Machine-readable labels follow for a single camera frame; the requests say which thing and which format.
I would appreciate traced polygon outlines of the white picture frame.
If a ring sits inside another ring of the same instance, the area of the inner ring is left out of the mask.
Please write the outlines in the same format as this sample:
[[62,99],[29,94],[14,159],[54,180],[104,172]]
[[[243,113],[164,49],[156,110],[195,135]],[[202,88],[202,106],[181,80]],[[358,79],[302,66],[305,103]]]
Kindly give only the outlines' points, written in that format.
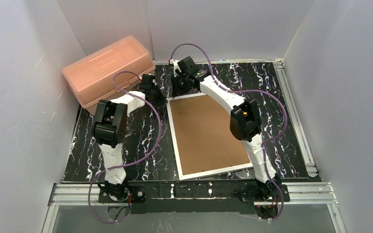
[[167,112],[180,180],[251,168],[243,144],[229,129],[229,114],[198,93],[168,98]]

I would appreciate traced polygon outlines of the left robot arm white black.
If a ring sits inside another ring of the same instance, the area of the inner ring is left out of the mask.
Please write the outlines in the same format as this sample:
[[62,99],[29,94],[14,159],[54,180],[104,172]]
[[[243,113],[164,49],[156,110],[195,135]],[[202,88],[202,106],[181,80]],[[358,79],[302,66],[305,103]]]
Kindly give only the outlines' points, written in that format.
[[[162,127],[155,102],[163,102],[164,97],[154,75],[143,74],[141,83],[135,91],[122,90],[125,94],[112,100],[100,100],[94,116],[92,135],[98,143],[104,161],[105,184],[116,185],[118,191],[126,179],[125,167],[136,165],[149,157],[159,144]],[[122,144],[127,130],[128,115],[138,108],[148,105],[158,121],[158,138],[152,149],[143,158],[129,164],[123,163]]]

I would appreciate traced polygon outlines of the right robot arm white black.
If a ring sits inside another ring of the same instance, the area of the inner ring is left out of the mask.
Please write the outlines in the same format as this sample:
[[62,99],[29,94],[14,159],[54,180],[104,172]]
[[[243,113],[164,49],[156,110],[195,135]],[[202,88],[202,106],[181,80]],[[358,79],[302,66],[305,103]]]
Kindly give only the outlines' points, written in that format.
[[182,60],[169,59],[169,65],[173,69],[171,84],[175,96],[196,89],[229,113],[230,131],[244,145],[260,194],[265,199],[276,196],[280,180],[265,152],[261,136],[262,120],[256,100],[238,95],[217,79],[211,69],[199,68],[190,56]]

